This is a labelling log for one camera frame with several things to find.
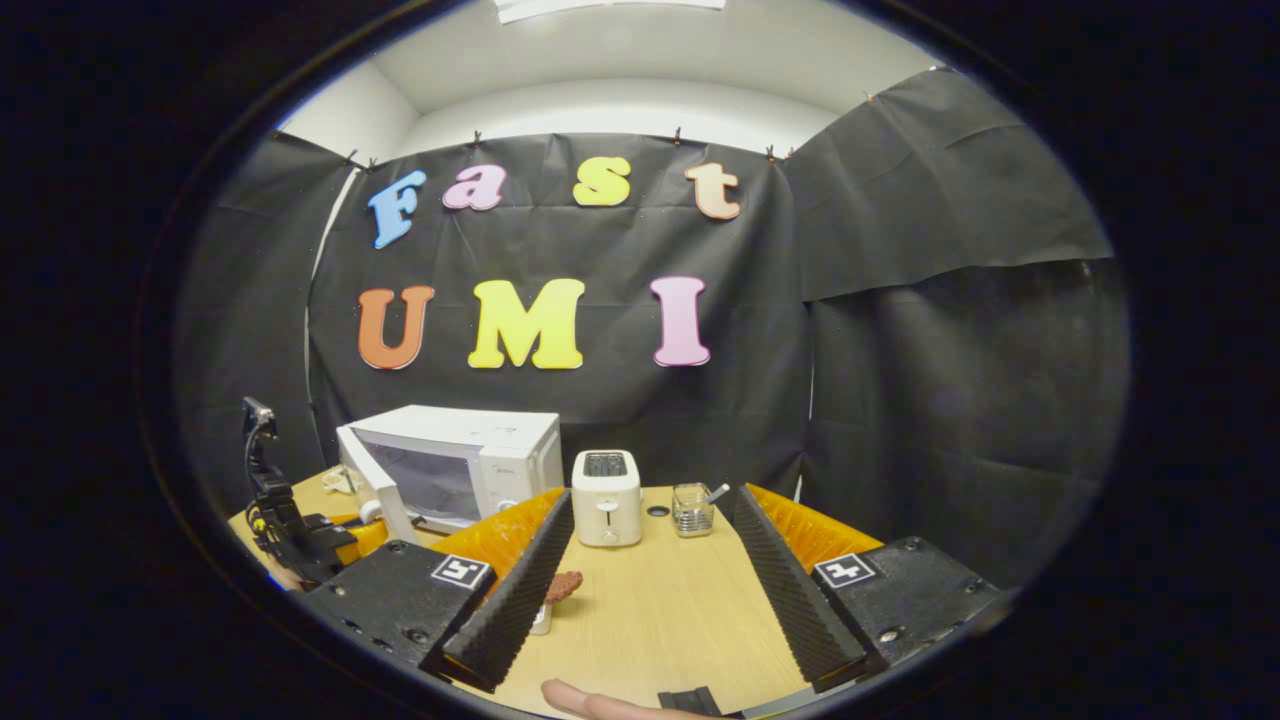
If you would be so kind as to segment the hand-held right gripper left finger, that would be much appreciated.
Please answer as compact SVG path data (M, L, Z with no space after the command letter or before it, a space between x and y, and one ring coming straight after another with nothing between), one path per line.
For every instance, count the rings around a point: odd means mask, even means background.
M554 488L428 547L389 539L300 602L374 653L493 692L572 534L570 497Z

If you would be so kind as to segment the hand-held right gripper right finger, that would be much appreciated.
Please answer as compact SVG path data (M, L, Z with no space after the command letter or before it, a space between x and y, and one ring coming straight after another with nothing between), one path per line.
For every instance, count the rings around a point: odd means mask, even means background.
M805 679L818 691L886 671L977 618L1000 588L916 536L882 543L745 484L732 525Z

